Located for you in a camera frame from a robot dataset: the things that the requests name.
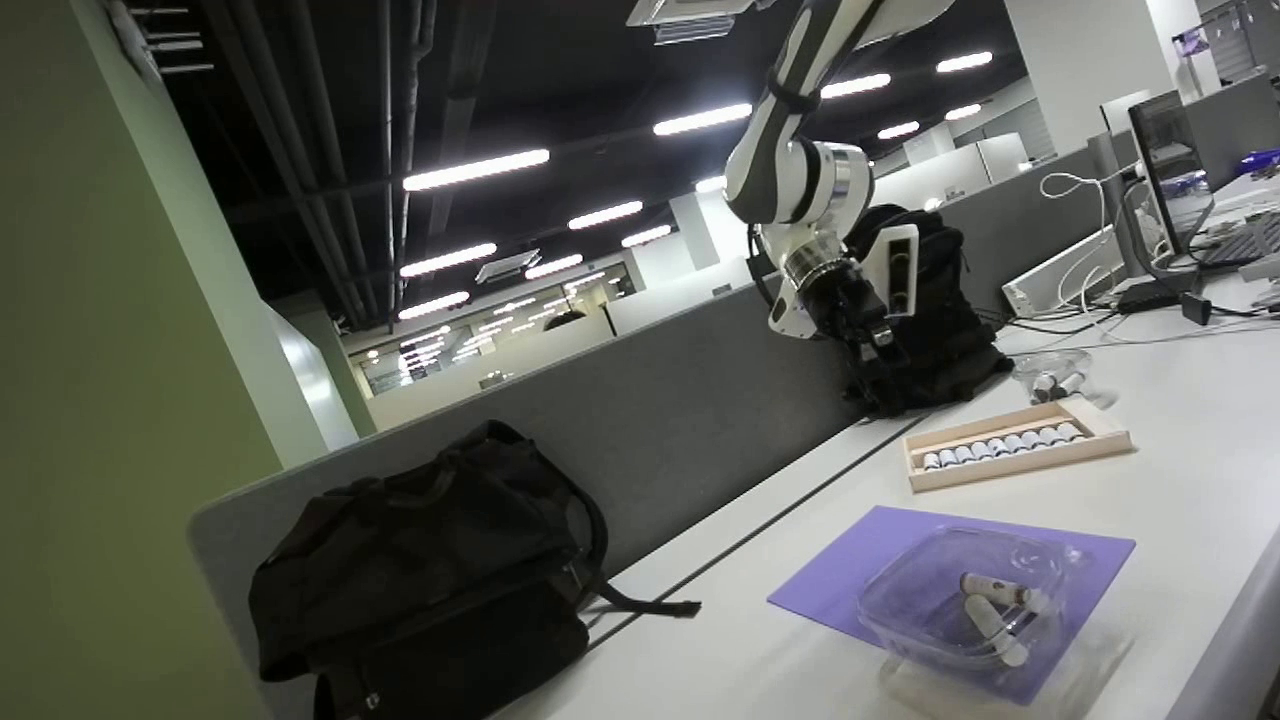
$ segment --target black backpack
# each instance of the black backpack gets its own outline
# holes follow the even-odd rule
[[[920,231],[917,318],[894,324],[890,348],[855,352],[852,400],[867,415],[961,405],[1011,374],[1011,361],[995,352],[994,334],[961,294],[964,231],[937,214],[873,208],[849,231],[849,255],[866,260],[880,228],[898,225],[917,225]]]
[[[251,577],[262,675],[319,672],[317,720],[480,720],[583,657],[602,507],[533,441],[484,423],[434,466],[317,498]]]

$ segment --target desk surface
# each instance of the desk surface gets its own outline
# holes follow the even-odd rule
[[[1205,675],[1205,653],[1239,614],[1232,606],[1280,528],[1280,324],[1193,328],[1151,312],[1074,341],[1007,334],[1006,345],[1091,348],[1091,377],[1119,394],[1117,415],[1139,452],[911,498],[902,460],[909,423],[849,427],[620,577],[638,593],[705,601],[705,615],[597,623],[609,636],[597,653],[500,718],[920,718],[880,693],[885,653],[767,606],[875,504],[1133,535],[1136,558],[1082,636],[1136,636],[1091,718],[1168,718]],[[930,427],[1022,405],[1022,387],[999,383]]]

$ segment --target monitor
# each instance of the monitor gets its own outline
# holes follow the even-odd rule
[[[1136,155],[1149,169],[1156,219],[1184,255],[1212,214],[1207,169],[1200,161],[1184,101],[1178,91],[1127,108]]]

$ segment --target ceiling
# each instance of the ceiling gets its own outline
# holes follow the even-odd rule
[[[143,33],[201,33],[211,71],[167,91],[269,302],[319,294],[343,328],[394,324],[400,309],[457,288],[475,270],[400,279],[400,266],[475,240],[500,255],[620,253],[620,235],[668,217],[665,202],[718,175],[741,130],[656,141],[676,111],[754,101],[798,5],[738,20],[730,39],[656,48],[624,30],[632,0],[194,0],[143,17]],[[994,48],[995,66],[937,77],[937,59]],[[843,57],[833,77],[894,71],[894,88],[833,101],[808,131],[894,152],[875,131],[939,119],[1026,77],[999,0],[955,0],[902,44]],[[459,194],[405,198],[400,175],[513,150],[552,164]],[[576,214],[645,202],[650,214],[569,231]]]

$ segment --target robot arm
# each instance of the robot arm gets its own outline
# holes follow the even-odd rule
[[[781,336],[873,341],[885,303],[843,255],[843,235],[867,214],[875,175],[855,143],[816,143],[801,119],[822,101],[833,59],[937,20],[952,0],[808,0],[749,131],[730,155],[730,208],[760,225],[781,270],[767,324]]]

